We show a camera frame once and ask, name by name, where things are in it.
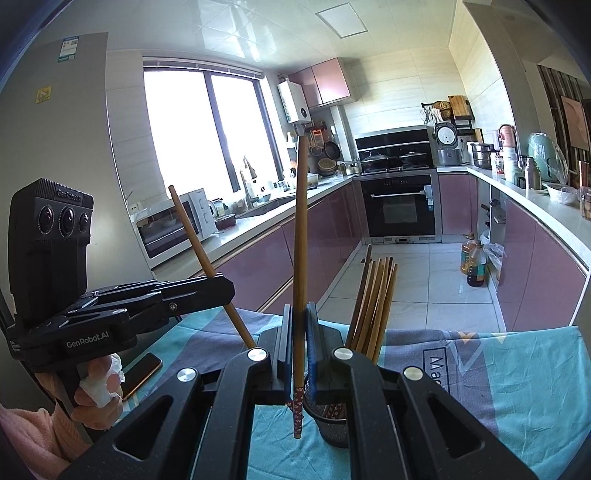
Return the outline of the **pink sleeve forearm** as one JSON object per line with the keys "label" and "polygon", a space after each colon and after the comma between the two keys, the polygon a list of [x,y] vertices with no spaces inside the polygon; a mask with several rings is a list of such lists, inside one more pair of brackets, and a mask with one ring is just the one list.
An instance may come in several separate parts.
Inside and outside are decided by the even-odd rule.
{"label": "pink sleeve forearm", "polygon": [[59,405],[52,413],[1,407],[1,475],[57,479],[89,447]]}

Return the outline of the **left hand with bandage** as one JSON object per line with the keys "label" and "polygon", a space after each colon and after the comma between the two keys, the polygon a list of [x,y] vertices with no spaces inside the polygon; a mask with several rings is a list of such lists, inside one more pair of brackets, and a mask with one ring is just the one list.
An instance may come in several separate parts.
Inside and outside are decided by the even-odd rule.
{"label": "left hand with bandage", "polygon": [[73,410],[66,415],[58,405],[52,414],[40,409],[35,413],[35,422],[47,432],[78,436],[79,426],[94,431],[108,430],[122,412],[121,360],[110,354],[87,365],[88,374],[78,382],[74,394]]}

